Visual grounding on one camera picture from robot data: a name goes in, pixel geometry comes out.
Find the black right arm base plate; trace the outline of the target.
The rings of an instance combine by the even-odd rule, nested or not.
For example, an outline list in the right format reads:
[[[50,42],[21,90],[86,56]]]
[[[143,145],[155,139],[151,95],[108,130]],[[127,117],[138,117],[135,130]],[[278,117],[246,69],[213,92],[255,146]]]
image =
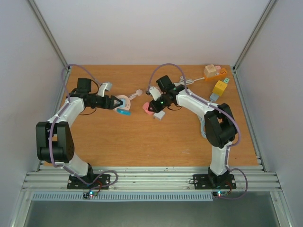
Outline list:
[[[220,183],[218,186],[213,186],[208,179],[207,174],[196,174],[193,175],[192,178],[188,181],[189,184],[194,185],[196,190],[228,190],[228,189],[236,189],[236,182],[234,179],[234,175],[229,175],[225,181]]]

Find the light blue usb charger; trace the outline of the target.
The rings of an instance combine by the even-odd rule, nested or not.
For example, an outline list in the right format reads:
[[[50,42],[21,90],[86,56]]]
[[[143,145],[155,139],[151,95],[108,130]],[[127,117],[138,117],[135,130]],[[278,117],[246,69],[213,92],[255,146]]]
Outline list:
[[[119,106],[119,108],[129,110],[130,109],[130,101],[127,99],[121,99],[123,101],[123,104]]]

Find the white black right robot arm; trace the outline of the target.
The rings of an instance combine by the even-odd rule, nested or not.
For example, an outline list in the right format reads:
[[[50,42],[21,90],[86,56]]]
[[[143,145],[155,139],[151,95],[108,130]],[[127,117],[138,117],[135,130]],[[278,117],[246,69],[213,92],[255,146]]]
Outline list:
[[[146,93],[153,97],[148,110],[159,113],[171,104],[184,107],[204,119],[205,136],[212,145],[212,160],[208,168],[209,183],[213,187],[222,186],[229,175],[229,152],[236,126],[230,107],[206,101],[184,85],[176,86],[165,75],[156,81],[158,88],[148,86]]]

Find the round beige power strip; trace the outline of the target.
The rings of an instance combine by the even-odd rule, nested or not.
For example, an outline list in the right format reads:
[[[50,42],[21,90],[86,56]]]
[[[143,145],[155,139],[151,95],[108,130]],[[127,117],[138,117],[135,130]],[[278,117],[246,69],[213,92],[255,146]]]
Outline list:
[[[131,107],[131,101],[130,101],[130,98],[126,95],[117,95],[116,96],[120,101],[122,101],[122,104],[120,106],[118,106],[116,108],[117,109],[123,109],[123,110],[126,110],[126,111],[129,111],[130,110],[130,107]]]

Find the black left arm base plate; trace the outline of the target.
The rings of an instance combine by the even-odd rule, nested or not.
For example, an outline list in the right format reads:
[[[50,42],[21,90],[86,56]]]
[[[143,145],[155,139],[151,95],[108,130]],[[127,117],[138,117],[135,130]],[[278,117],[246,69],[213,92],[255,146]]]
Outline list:
[[[67,183],[67,189],[88,190],[94,187],[99,189],[101,184],[102,190],[108,189],[108,184],[111,182],[110,174],[103,174],[99,176],[97,180],[95,180],[97,176],[98,174],[89,174],[88,176],[81,177],[82,180],[80,180],[79,178],[70,175]]]

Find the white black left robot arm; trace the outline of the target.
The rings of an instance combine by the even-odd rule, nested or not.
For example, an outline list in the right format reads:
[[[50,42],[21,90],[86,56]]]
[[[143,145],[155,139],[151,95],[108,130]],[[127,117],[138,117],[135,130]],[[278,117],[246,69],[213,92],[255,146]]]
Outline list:
[[[58,112],[46,122],[36,125],[38,159],[64,169],[84,188],[91,188],[97,178],[91,165],[75,153],[71,126],[87,107],[113,110],[123,104],[117,97],[105,94],[112,87],[110,82],[100,84],[95,93],[91,91],[92,83],[91,79],[78,79],[77,87],[67,94]]]

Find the white 66W usb charger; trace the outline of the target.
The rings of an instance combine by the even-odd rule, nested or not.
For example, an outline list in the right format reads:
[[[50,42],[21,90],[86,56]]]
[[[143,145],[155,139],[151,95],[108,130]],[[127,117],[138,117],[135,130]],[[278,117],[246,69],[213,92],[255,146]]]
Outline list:
[[[153,115],[153,118],[154,119],[156,119],[156,120],[159,120],[159,121],[161,121],[162,119],[163,119],[163,117],[165,116],[165,112],[164,111],[160,111],[160,112],[158,112],[158,113],[155,113],[154,115]]]

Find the pink plug adapter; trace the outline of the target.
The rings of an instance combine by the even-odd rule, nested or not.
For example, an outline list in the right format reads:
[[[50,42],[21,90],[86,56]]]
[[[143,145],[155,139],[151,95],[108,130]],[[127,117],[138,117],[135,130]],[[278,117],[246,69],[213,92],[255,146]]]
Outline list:
[[[150,104],[149,102],[144,103],[144,104],[143,104],[143,110],[145,111],[146,114],[148,114],[148,115],[153,115],[154,112],[148,110],[149,104]]]

